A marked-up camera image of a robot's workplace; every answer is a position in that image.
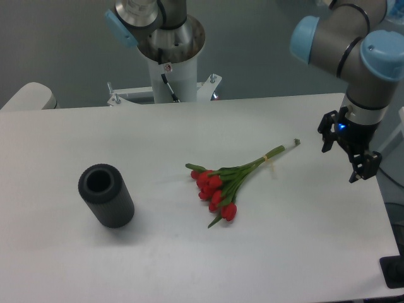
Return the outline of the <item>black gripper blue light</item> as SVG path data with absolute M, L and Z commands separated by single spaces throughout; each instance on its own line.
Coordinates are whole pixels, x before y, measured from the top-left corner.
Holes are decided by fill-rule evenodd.
M 360 179 L 368 180 L 374 177 L 381 164 L 382 155 L 369 149 L 369 143 L 376 132 L 380 122 L 370 125 L 363 125 L 346 118 L 348 107 L 343 106 L 339 112 L 333 110 L 323 116 L 318 126 L 318 133 L 322 135 L 322 153 L 332 149 L 333 143 L 338 142 L 340 147 L 350 156 L 353 172 L 349 183 Z

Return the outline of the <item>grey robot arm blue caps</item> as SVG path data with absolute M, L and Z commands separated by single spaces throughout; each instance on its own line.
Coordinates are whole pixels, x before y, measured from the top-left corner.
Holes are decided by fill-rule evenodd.
M 331 15 L 300 20 L 290 52 L 347 82 L 339 110 L 325 114 L 318 131 L 327 152 L 338 143 L 353 167 L 351 182 L 375 176 L 382 160 L 369 143 L 403 79 L 403 36 L 378 30 L 392 1 L 330 1 Z M 196 80 L 205 31 L 185 1 L 116 1 L 105 13 L 112 34 L 148 61 L 156 103 L 209 101 L 218 85 Z

